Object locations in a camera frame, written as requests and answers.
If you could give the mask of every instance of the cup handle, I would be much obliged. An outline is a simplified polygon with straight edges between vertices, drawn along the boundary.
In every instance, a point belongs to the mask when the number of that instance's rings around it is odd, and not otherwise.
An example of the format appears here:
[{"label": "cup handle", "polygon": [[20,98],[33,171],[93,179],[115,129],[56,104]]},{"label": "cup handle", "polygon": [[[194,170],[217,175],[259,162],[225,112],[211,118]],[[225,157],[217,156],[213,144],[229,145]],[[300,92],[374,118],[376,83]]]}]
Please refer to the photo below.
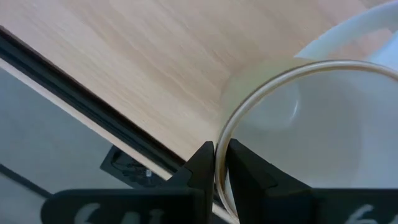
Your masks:
[{"label": "cup handle", "polygon": [[[364,34],[393,24],[398,24],[398,1],[381,4],[338,24],[309,43],[295,57],[325,60],[338,47]],[[398,70],[398,32],[367,60]]]}]

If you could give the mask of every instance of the wooden table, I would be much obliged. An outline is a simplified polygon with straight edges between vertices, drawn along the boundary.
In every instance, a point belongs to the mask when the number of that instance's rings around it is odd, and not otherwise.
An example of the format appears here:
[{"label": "wooden table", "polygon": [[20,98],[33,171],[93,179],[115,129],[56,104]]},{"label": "wooden table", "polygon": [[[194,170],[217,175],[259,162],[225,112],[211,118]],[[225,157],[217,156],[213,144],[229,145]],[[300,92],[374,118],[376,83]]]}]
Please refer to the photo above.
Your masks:
[{"label": "wooden table", "polygon": [[[293,57],[336,24],[387,0],[0,0],[0,26],[181,158],[215,141],[231,74]],[[362,58],[369,34],[333,57]],[[0,66],[164,178],[170,174],[5,61]]]}]

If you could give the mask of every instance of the gold rim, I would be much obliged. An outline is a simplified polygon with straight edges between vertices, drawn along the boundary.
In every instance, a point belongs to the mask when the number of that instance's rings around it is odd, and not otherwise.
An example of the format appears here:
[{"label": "gold rim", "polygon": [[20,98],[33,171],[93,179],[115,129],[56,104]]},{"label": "gold rim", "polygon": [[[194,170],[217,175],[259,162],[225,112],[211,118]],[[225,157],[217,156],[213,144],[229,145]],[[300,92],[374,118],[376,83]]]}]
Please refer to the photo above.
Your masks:
[{"label": "gold rim", "polygon": [[224,188],[227,171],[225,165],[227,146],[229,140],[231,139],[232,133],[235,127],[238,125],[240,119],[254,105],[256,105],[259,100],[261,100],[264,96],[266,96],[281,85],[295,80],[296,78],[304,77],[317,72],[342,69],[375,72],[392,78],[395,81],[398,81],[398,73],[396,71],[370,62],[360,62],[354,60],[329,60],[310,63],[283,72],[275,76],[274,78],[266,81],[259,88],[255,89],[251,94],[249,94],[248,97],[243,100],[243,102],[234,110],[232,115],[229,117],[218,139],[218,144],[216,148],[215,179],[218,195],[220,196],[220,199],[228,213],[234,218],[237,223],[239,223],[238,215],[236,214],[236,211],[232,209],[232,206],[229,203],[230,200],[227,199],[228,196],[226,195]]}]

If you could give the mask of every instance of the black mount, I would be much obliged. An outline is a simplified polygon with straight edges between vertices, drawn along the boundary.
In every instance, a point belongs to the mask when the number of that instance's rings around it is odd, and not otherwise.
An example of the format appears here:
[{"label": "black mount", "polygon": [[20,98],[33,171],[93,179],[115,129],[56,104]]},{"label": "black mount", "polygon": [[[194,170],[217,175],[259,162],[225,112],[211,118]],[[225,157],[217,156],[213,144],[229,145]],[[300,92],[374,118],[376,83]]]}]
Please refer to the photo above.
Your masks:
[{"label": "black mount", "polygon": [[[314,189],[232,139],[226,161],[241,224],[398,224],[398,190]],[[206,142],[154,189],[67,190],[42,207],[44,224],[210,223],[215,155]]]}]

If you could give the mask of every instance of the printed number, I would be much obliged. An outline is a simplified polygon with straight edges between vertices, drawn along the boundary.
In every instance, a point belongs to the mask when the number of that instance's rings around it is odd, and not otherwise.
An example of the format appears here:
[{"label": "printed number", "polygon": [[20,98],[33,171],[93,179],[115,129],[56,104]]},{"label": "printed number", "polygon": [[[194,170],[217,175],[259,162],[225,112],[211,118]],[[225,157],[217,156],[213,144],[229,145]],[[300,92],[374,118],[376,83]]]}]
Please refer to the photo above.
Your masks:
[{"label": "printed number", "polygon": [[[378,224],[378,222],[373,219],[361,219],[366,212],[370,212],[373,209],[374,207],[372,205],[363,205],[349,216],[345,224]],[[398,224],[398,215],[396,215],[389,224]]]},{"label": "printed number", "polygon": [[[88,222],[87,219],[90,217],[95,210],[100,208],[98,203],[89,203],[83,206],[77,214],[75,215],[75,224],[93,224]],[[161,224],[162,216],[165,212],[161,209],[153,209],[149,212],[150,221],[149,224]],[[126,212],[123,216],[122,222],[120,224],[140,224],[141,217],[137,212]]]}]

